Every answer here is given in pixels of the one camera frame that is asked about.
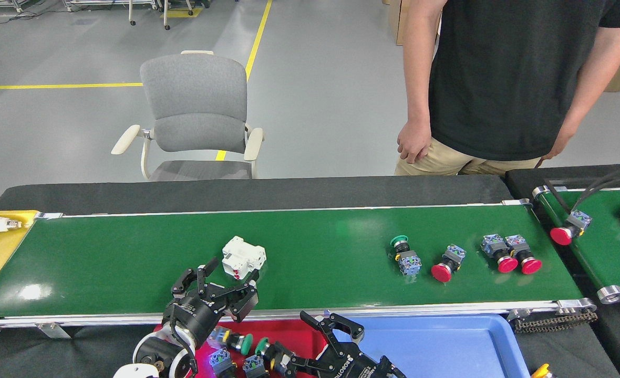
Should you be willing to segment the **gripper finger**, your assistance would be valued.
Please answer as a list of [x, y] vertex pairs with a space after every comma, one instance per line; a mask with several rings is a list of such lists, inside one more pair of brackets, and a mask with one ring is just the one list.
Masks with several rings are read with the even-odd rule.
[[189, 303], [219, 299], [219, 288], [206, 282], [206, 278], [211, 275], [218, 263], [219, 259], [213, 257], [207, 264], [186, 269], [172, 286], [173, 302]]
[[296, 377], [298, 372], [317, 377], [335, 377], [339, 370], [339, 356], [319, 360], [292, 356], [282, 373], [283, 377]]
[[231, 287], [221, 287], [211, 283], [211, 302], [219, 313], [227, 313], [234, 321], [243, 321], [258, 303], [256, 282], [259, 270], [253, 270], [244, 278], [244, 282]]
[[347, 355], [347, 352], [346, 347], [341, 342], [337, 341], [334, 330], [349, 335], [352, 343], [355, 345], [364, 337], [364, 328], [362, 325], [336, 313], [325, 314], [324, 316], [320, 316], [320, 320], [317, 320], [307, 311], [301, 311], [301, 320], [324, 335], [327, 345], [336, 356], [344, 357]]

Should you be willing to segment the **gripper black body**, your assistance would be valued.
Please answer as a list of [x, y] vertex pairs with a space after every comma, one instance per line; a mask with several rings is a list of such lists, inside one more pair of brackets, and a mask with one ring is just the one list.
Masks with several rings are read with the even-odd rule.
[[337, 356], [337, 377], [407, 377], [385, 355], [382, 355], [378, 362], [363, 352], [339, 352]]
[[174, 295], [163, 313], [165, 340], [177, 346], [185, 344], [198, 350], [216, 327], [226, 308], [226, 297], [209, 294]]

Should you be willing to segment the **person's right hand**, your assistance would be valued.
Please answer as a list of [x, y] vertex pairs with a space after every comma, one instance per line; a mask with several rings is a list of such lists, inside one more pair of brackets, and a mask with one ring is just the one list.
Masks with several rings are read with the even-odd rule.
[[430, 120], [428, 118], [409, 119], [397, 136], [399, 158], [409, 164], [416, 163], [426, 157], [430, 144]]

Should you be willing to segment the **person's left hand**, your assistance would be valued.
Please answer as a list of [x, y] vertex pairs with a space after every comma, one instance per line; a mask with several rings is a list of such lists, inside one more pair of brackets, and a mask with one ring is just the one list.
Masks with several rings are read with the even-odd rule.
[[550, 150], [550, 152], [545, 154], [541, 158], [541, 160], [542, 161], [551, 160], [552, 158], [555, 158], [556, 156], [560, 155], [560, 153], [562, 153], [562, 151], [564, 151], [565, 147], [569, 143], [569, 140], [570, 140], [569, 138], [558, 137], [556, 139], [555, 143], [553, 144], [553, 147]]

